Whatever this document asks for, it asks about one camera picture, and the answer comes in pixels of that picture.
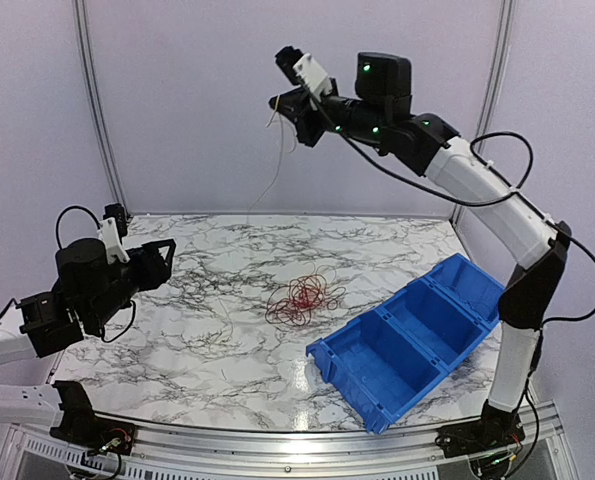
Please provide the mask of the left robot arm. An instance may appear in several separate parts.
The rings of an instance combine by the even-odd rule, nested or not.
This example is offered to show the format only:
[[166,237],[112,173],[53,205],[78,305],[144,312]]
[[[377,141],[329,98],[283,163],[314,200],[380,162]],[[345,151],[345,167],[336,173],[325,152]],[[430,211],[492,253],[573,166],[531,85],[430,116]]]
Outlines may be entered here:
[[[58,278],[49,291],[11,300],[0,313],[0,366],[45,358],[87,337],[133,306],[136,294],[158,289],[172,275],[176,243],[148,242],[126,258],[108,258],[98,239],[76,240],[56,252]],[[76,381],[34,386],[0,385],[0,423],[31,423],[66,431],[83,445],[102,438],[103,423]]]

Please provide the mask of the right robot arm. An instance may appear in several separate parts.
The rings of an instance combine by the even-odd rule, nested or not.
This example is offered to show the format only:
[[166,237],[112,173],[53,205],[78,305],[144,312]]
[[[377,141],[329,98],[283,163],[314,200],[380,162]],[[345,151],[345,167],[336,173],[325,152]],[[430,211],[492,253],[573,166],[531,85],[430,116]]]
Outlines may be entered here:
[[545,313],[567,262],[569,226],[534,206],[475,152],[474,141],[434,114],[412,113],[408,59],[359,53],[353,98],[339,94],[336,80],[309,53],[286,46],[275,63],[293,87],[270,102],[294,125],[299,143],[313,147],[331,132],[355,150],[369,146],[394,156],[431,182],[427,193],[470,209],[515,260],[498,302],[502,344],[493,384],[472,428],[479,446],[496,446],[515,426],[539,361]]

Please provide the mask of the blue three-compartment bin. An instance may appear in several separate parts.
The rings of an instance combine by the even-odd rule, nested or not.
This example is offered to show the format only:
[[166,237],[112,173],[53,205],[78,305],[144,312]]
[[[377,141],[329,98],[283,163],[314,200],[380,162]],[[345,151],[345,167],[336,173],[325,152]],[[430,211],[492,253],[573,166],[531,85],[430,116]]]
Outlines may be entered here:
[[307,346],[333,385],[381,434],[449,376],[499,322],[504,288],[460,254]]

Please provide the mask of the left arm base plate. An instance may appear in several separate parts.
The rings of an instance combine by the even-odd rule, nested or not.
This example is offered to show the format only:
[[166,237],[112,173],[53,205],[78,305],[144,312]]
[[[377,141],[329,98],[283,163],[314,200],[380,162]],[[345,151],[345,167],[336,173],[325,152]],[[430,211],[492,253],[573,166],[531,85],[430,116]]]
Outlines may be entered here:
[[50,436],[89,450],[100,452],[104,445],[118,439],[118,446],[109,450],[120,455],[128,455],[132,451],[136,434],[136,425],[119,420],[101,417],[64,417],[58,426],[51,427]]

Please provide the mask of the aluminium front frame rail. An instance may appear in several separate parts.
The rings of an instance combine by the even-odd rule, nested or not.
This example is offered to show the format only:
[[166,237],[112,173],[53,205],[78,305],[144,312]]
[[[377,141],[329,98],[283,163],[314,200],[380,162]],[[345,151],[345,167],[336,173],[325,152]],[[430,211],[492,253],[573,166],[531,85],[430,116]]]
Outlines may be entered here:
[[576,479],[579,476],[553,403],[520,411],[521,442],[456,454],[452,422],[364,431],[245,431],[131,419],[132,450],[117,464],[50,436],[11,425],[0,479]]

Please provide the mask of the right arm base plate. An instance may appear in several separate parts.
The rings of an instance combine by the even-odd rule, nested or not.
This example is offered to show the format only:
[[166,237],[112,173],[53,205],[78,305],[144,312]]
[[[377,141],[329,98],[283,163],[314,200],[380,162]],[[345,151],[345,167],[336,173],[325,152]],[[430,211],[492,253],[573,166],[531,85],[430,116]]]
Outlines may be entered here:
[[435,445],[446,458],[453,458],[517,445],[524,439],[525,433],[518,420],[503,423],[496,419],[477,419],[440,427]]

